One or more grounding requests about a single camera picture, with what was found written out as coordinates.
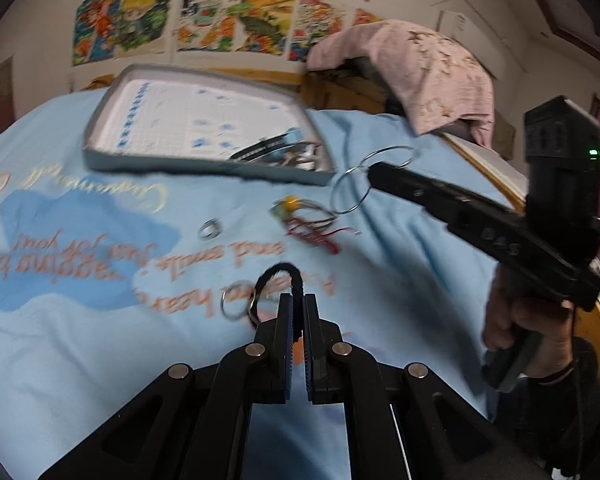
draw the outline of metal screw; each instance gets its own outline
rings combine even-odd
[[[412,363],[407,370],[409,371],[409,375],[418,379],[425,378],[429,373],[429,369],[422,363]]]
[[[169,377],[171,379],[184,379],[189,374],[189,367],[182,363],[173,365],[169,368]]]
[[[353,348],[349,343],[336,343],[331,347],[331,350],[333,350],[334,354],[349,355],[353,351]]]
[[[266,350],[264,345],[261,345],[260,343],[251,343],[244,349],[244,351],[247,352],[247,355],[252,357],[260,357]]]

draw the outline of white wall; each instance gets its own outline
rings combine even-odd
[[[14,97],[16,116],[26,112],[51,97],[67,93],[70,79],[79,89],[96,76],[119,73],[126,65],[135,62],[170,62],[188,66],[223,66],[260,68],[302,72],[304,65],[292,63],[284,57],[248,52],[235,53],[178,53],[167,52],[155,56],[137,56],[71,67],[72,37],[75,10],[83,0],[16,0],[0,21],[0,62],[14,57]],[[496,107],[509,116],[517,83],[522,69],[514,56],[523,59],[528,45],[528,35],[504,0],[468,0],[487,20],[482,18],[463,0],[329,0],[353,7],[363,7],[384,18],[397,18],[435,28],[441,10],[464,12],[498,43],[506,56],[507,74],[495,84]],[[506,38],[508,50],[501,38]]]
[[[511,164],[527,174],[524,113],[558,95],[567,96],[589,111],[593,94],[600,97],[600,79],[571,59],[535,41],[529,47],[525,64],[528,73],[520,81],[509,117],[518,131]]]

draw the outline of pink towel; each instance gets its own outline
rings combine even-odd
[[[475,141],[491,149],[493,83],[474,56],[429,28],[399,20],[356,25],[309,52],[311,71],[368,57],[407,111],[416,134],[458,119],[472,122]]]

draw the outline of hand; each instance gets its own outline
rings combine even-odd
[[[540,379],[564,370],[572,361],[571,324],[573,304],[562,305],[536,298],[519,298],[510,301],[504,293],[504,273],[498,266],[491,283],[487,313],[482,331],[482,341],[491,350],[513,345],[513,323],[544,335],[540,348],[529,363],[525,373]]]

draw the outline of blue bedsheet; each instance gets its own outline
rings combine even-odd
[[[342,252],[332,255],[286,236],[269,212],[288,194],[328,204],[330,188],[90,173],[81,135],[103,94],[56,98],[0,136],[0,460],[14,480],[37,478],[171,364],[202,367],[249,342],[247,322],[220,314],[221,289],[281,260],[305,273],[321,316],[346,340],[392,365],[428,364],[486,412],[480,330],[491,258],[377,191],[340,218],[362,234],[338,234]],[[414,137],[395,116],[312,116],[341,171],[411,144],[421,152],[411,170],[505,203],[440,139]],[[224,231],[200,240],[210,218]],[[253,410],[247,479],[350,478],[343,411],[308,403],[302,366],[286,406]]]

